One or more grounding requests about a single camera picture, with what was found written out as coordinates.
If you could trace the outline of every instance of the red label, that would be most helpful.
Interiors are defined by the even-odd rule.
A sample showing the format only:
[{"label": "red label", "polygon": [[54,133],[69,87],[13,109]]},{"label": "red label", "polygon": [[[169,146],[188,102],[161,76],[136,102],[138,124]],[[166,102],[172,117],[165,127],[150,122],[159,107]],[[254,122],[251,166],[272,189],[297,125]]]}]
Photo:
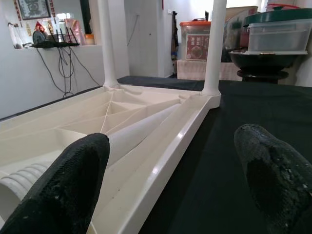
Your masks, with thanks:
[{"label": "red label", "polygon": [[187,35],[187,60],[206,61],[208,55],[209,35]]}]

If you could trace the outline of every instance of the orange lid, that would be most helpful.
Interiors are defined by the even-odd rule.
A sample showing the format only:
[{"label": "orange lid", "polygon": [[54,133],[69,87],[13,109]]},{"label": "orange lid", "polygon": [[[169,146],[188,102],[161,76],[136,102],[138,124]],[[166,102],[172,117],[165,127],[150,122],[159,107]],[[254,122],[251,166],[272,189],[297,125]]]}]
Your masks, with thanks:
[{"label": "orange lid", "polygon": [[180,26],[184,27],[184,26],[210,26],[211,25],[211,21],[190,21],[190,22],[181,22]]},{"label": "orange lid", "polygon": [[93,34],[86,34],[85,37],[86,37],[86,39],[94,39]]}]

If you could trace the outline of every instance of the white column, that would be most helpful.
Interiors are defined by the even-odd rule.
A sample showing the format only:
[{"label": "white column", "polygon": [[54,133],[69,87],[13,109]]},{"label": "white column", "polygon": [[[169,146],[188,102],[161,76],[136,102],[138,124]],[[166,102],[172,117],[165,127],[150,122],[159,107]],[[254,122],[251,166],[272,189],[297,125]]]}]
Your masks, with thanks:
[{"label": "white column", "polygon": [[219,91],[219,72],[221,68],[221,54],[226,17],[227,0],[214,0],[211,22],[205,86],[203,95],[216,96]]},{"label": "white column", "polygon": [[117,86],[108,0],[97,0],[104,63],[104,86]]}]

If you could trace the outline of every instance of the clear plastic container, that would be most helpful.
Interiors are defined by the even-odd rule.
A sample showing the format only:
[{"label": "clear plastic container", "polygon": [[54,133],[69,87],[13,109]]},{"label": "clear plastic container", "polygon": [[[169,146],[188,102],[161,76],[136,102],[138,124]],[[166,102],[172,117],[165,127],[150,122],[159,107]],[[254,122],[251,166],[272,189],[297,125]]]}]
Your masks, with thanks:
[{"label": "clear plastic container", "polygon": [[183,60],[206,61],[210,21],[191,21],[180,24],[182,32],[181,57]]},{"label": "clear plastic container", "polygon": [[298,19],[249,25],[249,51],[305,51],[312,19]]}]

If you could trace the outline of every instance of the dark green cloth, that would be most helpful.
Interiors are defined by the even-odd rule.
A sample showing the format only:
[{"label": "dark green cloth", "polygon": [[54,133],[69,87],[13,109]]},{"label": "dark green cloth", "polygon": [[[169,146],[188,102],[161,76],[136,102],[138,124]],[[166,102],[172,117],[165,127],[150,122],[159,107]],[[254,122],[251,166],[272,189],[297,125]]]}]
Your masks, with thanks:
[{"label": "dark green cloth", "polygon": [[[200,91],[202,81],[125,77],[120,83]],[[312,162],[312,88],[221,81],[211,110],[140,234],[267,234],[234,148],[234,132],[263,126]]]}]

